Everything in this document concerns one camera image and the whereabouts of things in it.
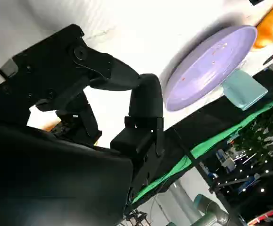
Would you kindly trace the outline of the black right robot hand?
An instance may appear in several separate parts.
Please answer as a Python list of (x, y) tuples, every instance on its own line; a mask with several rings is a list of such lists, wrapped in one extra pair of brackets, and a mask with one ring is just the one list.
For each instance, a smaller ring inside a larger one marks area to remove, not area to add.
[[(115, 226), (163, 157), (159, 79), (86, 45), (71, 24), (0, 76), (0, 226)], [(109, 148), (84, 93), (131, 91)]]

